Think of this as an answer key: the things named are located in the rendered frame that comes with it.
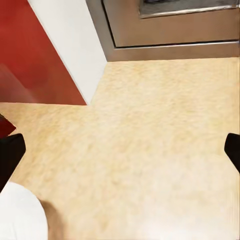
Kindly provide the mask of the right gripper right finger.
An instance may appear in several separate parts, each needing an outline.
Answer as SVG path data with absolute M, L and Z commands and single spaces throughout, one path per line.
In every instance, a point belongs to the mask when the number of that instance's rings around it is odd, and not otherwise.
M 224 151 L 240 173 L 240 135 L 228 133 L 225 141 Z

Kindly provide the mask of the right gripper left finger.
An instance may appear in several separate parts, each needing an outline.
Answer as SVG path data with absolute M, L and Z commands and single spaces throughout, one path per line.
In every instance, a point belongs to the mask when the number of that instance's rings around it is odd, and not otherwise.
M 0 138 L 0 193 L 26 152 L 21 133 Z

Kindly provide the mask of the saucer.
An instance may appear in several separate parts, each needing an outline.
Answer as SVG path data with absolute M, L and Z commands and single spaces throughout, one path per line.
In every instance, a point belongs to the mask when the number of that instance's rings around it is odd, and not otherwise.
M 40 200 L 25 186 L 8 181 L 0 193 L 0 240 L 48 240 Z

